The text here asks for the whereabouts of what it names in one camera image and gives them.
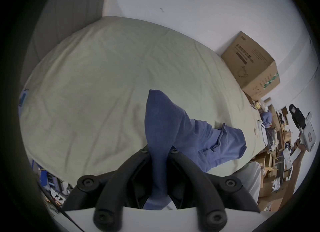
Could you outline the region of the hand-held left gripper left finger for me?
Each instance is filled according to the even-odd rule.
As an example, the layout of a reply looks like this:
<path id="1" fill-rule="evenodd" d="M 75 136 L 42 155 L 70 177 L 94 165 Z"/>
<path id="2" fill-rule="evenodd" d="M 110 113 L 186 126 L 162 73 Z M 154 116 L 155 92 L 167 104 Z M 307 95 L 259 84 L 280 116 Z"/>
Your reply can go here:
<path id="1" fill-rule="evenodd" d="M 62 205 L 62 212 L 95 208 L 98 229 L 120 229 L 123 207 L 142 209 L 151 194 L 152 164 L 146 145 L 117 170 L 81 176 Z"/>

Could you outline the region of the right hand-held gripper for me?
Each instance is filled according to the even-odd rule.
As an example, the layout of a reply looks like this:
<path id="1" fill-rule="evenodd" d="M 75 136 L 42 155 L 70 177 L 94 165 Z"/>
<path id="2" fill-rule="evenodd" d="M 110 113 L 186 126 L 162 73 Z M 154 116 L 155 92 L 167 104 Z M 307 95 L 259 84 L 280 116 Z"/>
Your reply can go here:
<path id="1" fill-rule="evenodd" d="M 299 139 L 306 146 L 306 151 L 310 152 L 316 144 L 316 135 L 311 124 L 312 113 L 309 112 L 305 117 L 300 109 L 297 108 L 294 104 L 290 104 L 289 111 L 295 126 L 300 132 Z M 287 169 L 292 170 L 293 160 L 291 159 L 291 154 L 288 152 L 287 148 L 283 150 L 283 157 Z"/>

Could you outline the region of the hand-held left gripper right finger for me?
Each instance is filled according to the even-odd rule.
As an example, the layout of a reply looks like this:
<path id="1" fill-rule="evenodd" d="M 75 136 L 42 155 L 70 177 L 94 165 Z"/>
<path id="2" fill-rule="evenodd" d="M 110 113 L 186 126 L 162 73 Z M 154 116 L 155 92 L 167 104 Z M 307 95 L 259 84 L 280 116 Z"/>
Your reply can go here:
<path id="1" fill-rule="evenodd" d="M 222 230 L 228 220 L 226 208 L 260 213 L 239 178 L 205 173 L 175 148 L 167 157 L 167 194 L 178 210 L 197 208 L 200 231 Z"/>

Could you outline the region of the person's right hand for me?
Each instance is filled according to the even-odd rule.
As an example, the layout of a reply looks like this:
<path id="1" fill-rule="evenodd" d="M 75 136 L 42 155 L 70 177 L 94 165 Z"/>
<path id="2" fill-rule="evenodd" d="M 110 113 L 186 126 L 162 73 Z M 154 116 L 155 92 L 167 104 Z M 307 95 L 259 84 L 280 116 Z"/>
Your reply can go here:
<path id="1" fill-rule="evenodd" d="M 291 159 L 295 162 L 301 162 L 306 152 L 306 146 L 297 138 L 291 153 Z"/>

